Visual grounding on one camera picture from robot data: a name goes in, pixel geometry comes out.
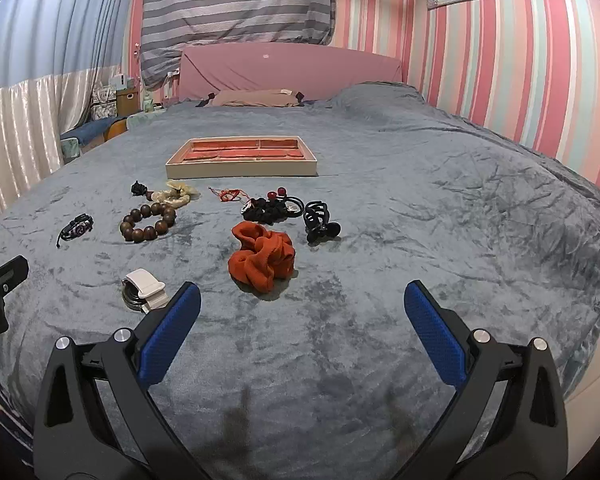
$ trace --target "beige scrunchie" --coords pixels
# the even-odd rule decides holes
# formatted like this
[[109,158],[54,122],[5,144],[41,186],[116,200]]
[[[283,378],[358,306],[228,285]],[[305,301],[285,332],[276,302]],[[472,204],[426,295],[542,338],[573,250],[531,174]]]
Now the beige scrunchie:
[[154,191],[151,195],[151,200],[153,202],[167,204],[174,209],[177,209],[191,202],[193,196],[200,194],[195,187],[188,186],[184,182],[178,182],[176,180],[168,180],[167,186],[171,189]]

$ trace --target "striped duvet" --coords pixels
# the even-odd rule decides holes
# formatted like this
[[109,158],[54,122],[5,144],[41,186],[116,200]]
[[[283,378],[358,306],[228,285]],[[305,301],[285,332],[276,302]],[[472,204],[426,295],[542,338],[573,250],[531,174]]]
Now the striped duvet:
[[143,0],[142,78],[158,86],[188,44],[329,43],[334,15],[335,0]]

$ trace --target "metal screw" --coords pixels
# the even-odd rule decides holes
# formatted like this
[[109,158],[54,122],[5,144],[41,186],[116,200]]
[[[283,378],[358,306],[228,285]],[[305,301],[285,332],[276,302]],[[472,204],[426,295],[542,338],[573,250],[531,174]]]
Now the metal screw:
[[116,330],[116,333],[113,335],[113,339],[115,339],[119,343],[129,341],[130,337],[131,330],[129,330],[128,328],[121,328],[120,330]]
[[488,343],[491,340],[491,334],[483,329],[476,330],[474,332],[474,339],[478,343]]
[[60,339],[58,339],[58,341],[56,341],[56,348],[58,350],[64,350],[70,344],[71,344],[71,340],[67,336],[63,335]]
[[546,350],[547,348],[549,348],[549,345],[546,343],[546,341],[544,339],[542,339],[541,337],[536,337],[534,339],[534,346],[538,349],[538,350]]

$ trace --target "blue gripper pad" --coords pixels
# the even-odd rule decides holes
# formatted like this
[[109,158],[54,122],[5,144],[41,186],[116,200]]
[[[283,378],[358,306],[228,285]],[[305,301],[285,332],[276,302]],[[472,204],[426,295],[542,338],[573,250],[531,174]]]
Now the blue gripper pad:
[[415,283],[404,291],[404,311],[445,384],[460,388],[466,381],[462,347],[440,314]]
[[191,284],[140,351],[138,381],[146,389],[163,379],[200,314],[200,290]]

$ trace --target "striped wall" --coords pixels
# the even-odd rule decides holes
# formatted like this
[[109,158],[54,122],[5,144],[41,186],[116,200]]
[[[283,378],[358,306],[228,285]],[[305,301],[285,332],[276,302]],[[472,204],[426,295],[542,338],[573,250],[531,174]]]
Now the striped wall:
[[600,0],[338,0],[332,44],[400,57],[430,104],[600,186]]

